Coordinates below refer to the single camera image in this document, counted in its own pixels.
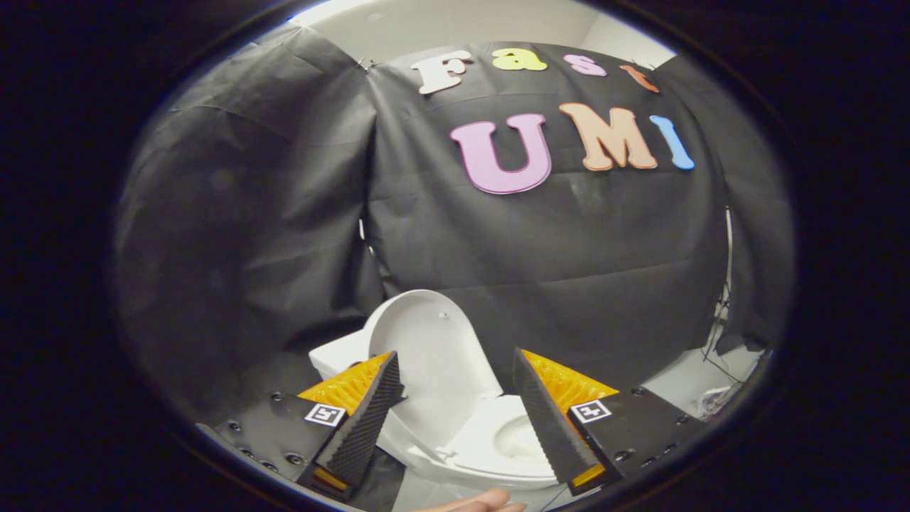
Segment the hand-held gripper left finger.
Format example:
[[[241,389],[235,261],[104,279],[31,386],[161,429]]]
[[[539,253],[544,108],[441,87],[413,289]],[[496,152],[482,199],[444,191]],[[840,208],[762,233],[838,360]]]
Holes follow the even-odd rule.
[[[214,433],[296,485],[350,498],[362,484],[389,411],[405,398],[399,354],[381,353],[304,392],[273,392]]]

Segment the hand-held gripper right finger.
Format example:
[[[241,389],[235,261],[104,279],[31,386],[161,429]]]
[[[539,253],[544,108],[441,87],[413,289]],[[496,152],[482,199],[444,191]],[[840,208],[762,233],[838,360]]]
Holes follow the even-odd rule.
[[[643,473],[706,428],[644,387],[619,391],[523,348],[513,382],[556,480],[575,496]]]

